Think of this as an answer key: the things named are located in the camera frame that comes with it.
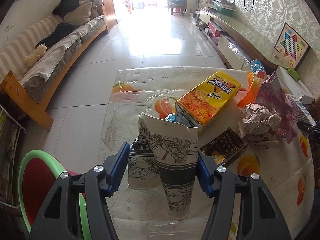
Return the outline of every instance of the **wooden sofa frame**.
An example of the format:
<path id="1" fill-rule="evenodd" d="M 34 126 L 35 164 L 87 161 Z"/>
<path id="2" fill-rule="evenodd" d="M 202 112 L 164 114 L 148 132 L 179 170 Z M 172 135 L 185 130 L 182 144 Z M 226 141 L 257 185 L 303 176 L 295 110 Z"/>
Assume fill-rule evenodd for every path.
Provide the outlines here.
<path id="1" fill-rule="evenodd" d="M 104 14 L 104 10 L 101 6 L 98 6 L 98 11 L 100 14 Z M 77 58 L 81 55 L 81 53 L 90 45 L 91 42 L 94 41 L 95 38 L 99 36 L 104 30 L 109 30 L 107 28 L 107 22 L 103 25 L 94 36 L 90 38 L 85 44 L 82 44 L 80 49 L 73 55 L 73 57 L 67 62 L 58 76 L 55 78 L 51 86 L 48 88 L 46 93 L 44 94 L 40 103 L 36 103 L 31 96 L 27 93 L 27 91 L 22 87 L 18 79 L 10 70 L 7 75 L 4 77 L 3 81 L 0 84 L 0 92 L 4 90 L 8 96 L 20 107 L 20 109 L 26 113 L 33 121 L 38 123 L 47 131 L 50 131 L 53 119 L 52 117 L 45 111 L 55 90 L 60 84 L 61 80 L 71 68 L 73 63 L 77 60 Z"/>

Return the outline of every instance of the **metal bolt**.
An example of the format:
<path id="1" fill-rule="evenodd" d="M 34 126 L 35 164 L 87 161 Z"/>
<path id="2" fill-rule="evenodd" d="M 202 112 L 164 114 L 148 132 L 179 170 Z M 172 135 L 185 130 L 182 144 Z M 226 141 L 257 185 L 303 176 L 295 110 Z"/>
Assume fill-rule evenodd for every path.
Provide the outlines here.
<path id="1" fill-rule="evenodd" d="M 218 166 L 218 167 L 217 167 L 217 170 L 218 170 L 219 172 L 225 172 L 227 169 L 226 169 L 225 167 L 223 167 L 223 166 Z"/>
<path id="2" fill-rule="evenodd" d="M 98 166 L 95 166 L 95 167 L 93 168 L 93 170 L 94 170 L 95 172 L 100 172 L 100 171 L 103 170 L 103 167 L 100 166 L 100 165 L 98 165 Z"/>
<path id="3" fill-rule="evenodd" d="M 253 179 L 259 179 L 259 175 L 257 173 L 252 173 L 251 178 Z"/>
<path id="4" fill-rule="evenodd" d="M 60 178 L 65 179 L 69 176 L 69 174 L 67 172 L 63 172 L 60 174 Z"/>

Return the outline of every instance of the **damask wallpaper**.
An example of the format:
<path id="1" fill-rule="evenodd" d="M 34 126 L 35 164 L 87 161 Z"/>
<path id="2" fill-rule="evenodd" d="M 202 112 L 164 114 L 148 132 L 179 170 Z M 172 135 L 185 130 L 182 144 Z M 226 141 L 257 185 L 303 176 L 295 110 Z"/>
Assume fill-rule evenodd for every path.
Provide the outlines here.
<path id="1" fill-rule="evenodd" d="M 264 36 L 272 45 L 288 23 L 311 49 L 298 69 L 302 82 L 316 97 L 320 95 L 320 25 L 304 0 L 254 0 L 252 11 L 244 0 L 236 1 L 235 18 Z M 250 9 L 253 0 L 246 0 Z"/>

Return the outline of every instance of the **picture frame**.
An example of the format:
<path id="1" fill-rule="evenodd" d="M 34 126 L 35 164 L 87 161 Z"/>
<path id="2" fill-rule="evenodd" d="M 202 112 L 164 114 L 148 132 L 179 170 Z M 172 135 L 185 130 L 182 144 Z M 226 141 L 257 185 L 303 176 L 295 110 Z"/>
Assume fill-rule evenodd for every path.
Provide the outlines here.
<path id="1" fill-rule="evenodd" d="M 309 44 L 289 24 L 284 27 L 275 45 L 284 63 L 297 70 L 310 50 Z"/>

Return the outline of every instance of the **striped sofa backrest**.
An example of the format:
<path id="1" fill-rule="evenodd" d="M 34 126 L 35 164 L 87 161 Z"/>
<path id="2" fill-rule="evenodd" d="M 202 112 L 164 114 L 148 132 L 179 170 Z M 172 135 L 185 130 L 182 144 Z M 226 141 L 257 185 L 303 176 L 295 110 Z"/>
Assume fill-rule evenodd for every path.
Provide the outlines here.
<path id="1" fill-rule="evenodd" d="M 0 82 L 10 70 L 20 80 L 28 69 L 21 58 L 33 52 L 35 46 L 48 37 L 60 22 L 62 22 L 61 17 L 49 15 L 20 33 L 0 53 Z"/>

